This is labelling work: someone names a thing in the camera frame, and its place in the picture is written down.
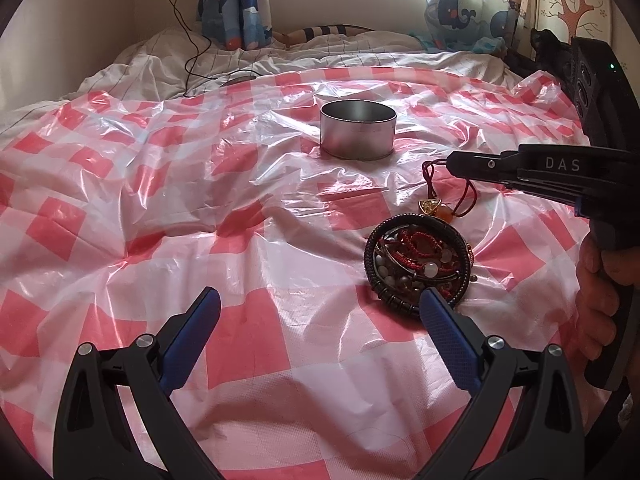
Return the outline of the person's right hand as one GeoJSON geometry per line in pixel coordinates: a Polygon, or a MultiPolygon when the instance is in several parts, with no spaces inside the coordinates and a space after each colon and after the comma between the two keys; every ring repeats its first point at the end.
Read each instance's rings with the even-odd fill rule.
{"type": "Polygon", "coordinates": [[[594,361],[617,333],[613,315],[620,310],[620,294],[615,284],[639,285],[639,248],[602,252],[589,234],[579,249],[576,276],[578,346],[588,360],[594,361]]]}

